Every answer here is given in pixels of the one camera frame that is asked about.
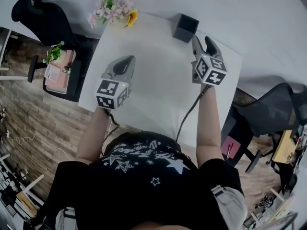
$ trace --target black cube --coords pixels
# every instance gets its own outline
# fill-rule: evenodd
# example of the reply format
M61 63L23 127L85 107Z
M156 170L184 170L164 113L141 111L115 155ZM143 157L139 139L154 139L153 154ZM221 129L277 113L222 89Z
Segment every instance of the black cube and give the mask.
M181 14L174 30L173 38L189 43L197 31L199 21L187 15Z

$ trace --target potted plant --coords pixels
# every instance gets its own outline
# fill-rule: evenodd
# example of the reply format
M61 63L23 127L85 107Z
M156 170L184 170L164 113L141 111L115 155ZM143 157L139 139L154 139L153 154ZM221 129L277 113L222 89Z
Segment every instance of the potted plant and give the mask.
M50 52L47 51L47 59L43 59L43 63L48 65L50 62L63 62L66 56L66 50L61 49L63 45L64 42L61 41L58 45L54 46Z
M94 29L99 24L117 22L117 24L126 26L133 26L138 19L138 11L133 9L134 2L131 0L102 0L94 10L89 14L88 22L91 28Z

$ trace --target wooden desk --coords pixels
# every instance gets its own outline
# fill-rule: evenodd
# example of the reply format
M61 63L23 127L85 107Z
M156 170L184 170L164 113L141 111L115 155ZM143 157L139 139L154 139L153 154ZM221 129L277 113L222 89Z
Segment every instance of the wooden desk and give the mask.
M206 50L205 35L197 32L196 36ZM215 43L228 67L228 75L215 88L222 128L236 91L242 56ZM119 123L175 139L201 86L192 83L191 62L195 61L192 43L174 39L172 23L168 20L140 13L133 27L108 25L86 73L78 105L90 111L96 109L94 93L98 79L111 61L127 55L136 57L132 92L123 106L112 111L114 118ZM196 146L197 118L198 104L182 127L179 143Z
M296 144L290 138L291 133L292 130L286 130L283 132L276 152L274 153L274 156L272 158L274 162L288 163L289 155L295 152Z

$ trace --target black office chair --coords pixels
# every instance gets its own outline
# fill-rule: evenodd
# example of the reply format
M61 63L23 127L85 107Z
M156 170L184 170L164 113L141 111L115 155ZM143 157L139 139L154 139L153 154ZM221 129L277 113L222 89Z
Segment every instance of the black office chair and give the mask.
M227 161L231 165L236 165L245 153L251 160L251 164L246 170L246 173L249 173L261 157L273 153L277 148L277 142L272 136L274 142L273 149L264 155L260 151L256 155L253 155L247 149L253 136L259 137L260 135L278 133L284 130L296 130L300 125L304 126L305 124L307 124L306 88L301 93L293 93L288 83L281 83L260 99L248 105L243 106L233 103L231 112L229 112L222 129L222 139L225 139L228 134L241 143L239 150L242 149L243 152L238 152L238 156L236 154L233 160L228 159ZM246 137L243 138L240 135L241 130L251 130L253 136L248 133L249 142L246 141Z
M64 41L65 45L62 49L76 51L66 94L47 90L45 78L43 89L56 97L77 102L93 56L93 49L88 39L83 35L74 34L64 11L51 2L18 0L12 9L12 19L28 27L44 45L52 46ZM47 67L46 64L38 63L37 60L38 56L35 56L30 64L29 82L32 82L35 70Z

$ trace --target floor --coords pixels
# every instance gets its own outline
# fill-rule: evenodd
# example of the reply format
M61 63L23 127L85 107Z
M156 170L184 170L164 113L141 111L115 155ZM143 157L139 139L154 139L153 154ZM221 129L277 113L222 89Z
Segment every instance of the floor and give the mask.
M35 40L19 37L17 41L10 39L10 51L7 54L7 63L3 67L9 67L9 72L3 75L27 76L29 64L34 55L39 55L42 60L47 48ZM92 113L78 107L77 103L65 101L45 93L42 89L44 69L35 72L32 83L26 80L0 81L0 103L6 107L4 123L0 125L0 132L5 136L6 130L10 130L10 137L4 138L4 145L0 144L1 154L9 152L11 156L7 162L18 169L27 170L30 181L42 173L45 177L34 186L33 190L42 199L46 199L53 182L57 164L67 161L67 157L60 149L50 146L40 137L22 140L23 137L33 138L40 135L55 147L62 148L70 159L73 159L77 150L80 137L86 128ZM121 127L108 139L108 143L120 133L131 130L129 127ZM269 150L272 146L267 136L254 138L249 149L256 153L257 149ZM196 162L195 148L182 146L184 153ZM248 158L241 159L236 166L239 170L242 188L246 197L248 210L254 209L263 195L273 187L279 189L279 176L266 165L266 158L260 159L256 168L250 174L245 169L250 163Z

